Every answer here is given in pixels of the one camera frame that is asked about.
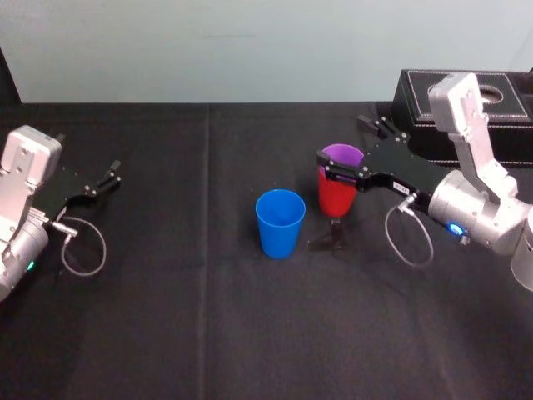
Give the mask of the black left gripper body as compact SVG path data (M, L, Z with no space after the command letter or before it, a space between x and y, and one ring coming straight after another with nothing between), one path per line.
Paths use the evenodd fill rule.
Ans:
M32 208L48 219L58 219L72 205L89 204L97 196L95 182L69 167L59 167L35 195Z

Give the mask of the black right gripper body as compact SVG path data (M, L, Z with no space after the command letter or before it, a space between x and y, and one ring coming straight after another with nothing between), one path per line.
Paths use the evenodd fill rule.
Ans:
M428 211L434 192L450 171L414 154L402 141L383 140L365 151L356 172L356 188L359 192L387 188L404 197L414 193L415 208Z

